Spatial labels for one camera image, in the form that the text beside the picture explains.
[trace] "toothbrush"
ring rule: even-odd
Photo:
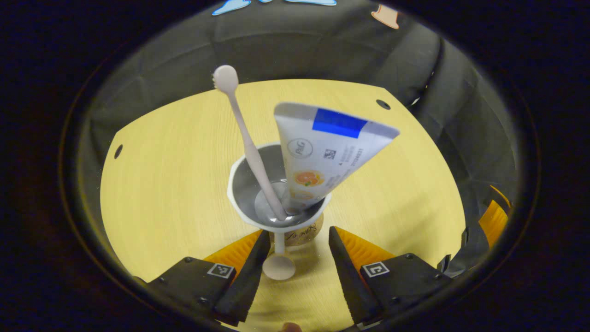
[[[252,169],[258,184],[262,188],[262,192],[264,193],[266,200],[268,201],[277,219],[281,221],[285,220],[287,218],[287,213],[285,212],[285,209],[281,205],[281,201],[278,199],[277,194],[274,192],[273,187],[268,180],[266,170],[264,169],[264,164],[262,163],[262,158],[260,158],[260,153],[258,153],[256,146],[254,146],[252,138],[250,138],[248,128],[246,128],[244,118],[242,117],[240,107],[238,106],[238,100],[235,98],[235,90],[238,87],[238,73],[232,66],[227,64],[219,66],[213,72],[213,83],[215,88],[225,93],[227,98],[230,100],[231,108],[234,111],[235,120],[238,122],[238,127],[242,133],[246,161],[248,162],[250,169]]]

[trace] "toothpaste tube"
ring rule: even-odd
[[[299,214],[386,147],[399,130],[337,110],[299,103],[274,109],[288,190],[282,204]]]

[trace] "screw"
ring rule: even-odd
[[[204,297],[199,297],[199,300],[197,300],[197,302],[199,302],[199,304],[201,304],[201,305],[208,305],[209,304],[209,300]]]

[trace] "toothbrush handle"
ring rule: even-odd
[[[254,146],[254,142],[248,134],[248,129],[246,128],[244,118],[242,117],[242,112],[240,112],[240,107],[238,106],[238,101],[236,100],[235,95],[230,96],[230,103],[232,109],[234,110],[234,116],[238,122],[240,132],[242,133],[246,161],[248,162],[252,173],[254,173],[256,180],[260,184],[262,192],[264,193],[270,208],[273,210],[274,215],[279,220],[283,221],[287,218],[287,213],[285,212],[283,205],[281,205],[281,201],[278,199],[277,194],[274,192],[273,186],[270,184],[270,180],[266,174],[266,169],[264,168],[260,153],[258,152],[256,146]]]

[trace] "cup rim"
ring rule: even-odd
[[[270,147],[273,145],[280,146],[281,142],[275,141],[275,142],[256,145],[256,149],[260,150],[261,148],[266,148],[266,147]],[[307,226],[310,226],[311,224],[313,224],[320,217],[320,215],[324,212],[324,209],[326,208],[328,202],[332,199],[332,193],[329,193],[328,195],[326,195],[326,197],[321,201],[322,205],[320,206],[319,209],[317,209],[317,212],[310,219],[306,220],[303,223],[297,224],[297,225],[293,225],[293,226],[289,226],[289,227],[271,227],[271,226],[267,226],[267,225],[264,225],[261,223],[257,223],[256,221],[254,221],[251,218],[249,218],[248,216],[246,216],[246,214],[240,209],[240,207],[238,206],[238,203],[235,201],[235,197],[232,192],[232,183],[234,182],[235,172],[238,169],[238,166],[245,159],[246,159],[246,155],[243,154],[231,166],[230,179],[229,179],[228,185],[227,185],[227,197],[229,198],[231,204],[234,206],[234,210],[238,213],[238,215],[240,215],[240,218],[242,218],[242,220],[245,221],[247,224],[250,224],[250,225],[260,228],[260,229],[268,230],[269,232],[273,232],[273,233],[287,233],[292,230],[297,230],[297,229],[304,228],[304,227],[307,227]]]

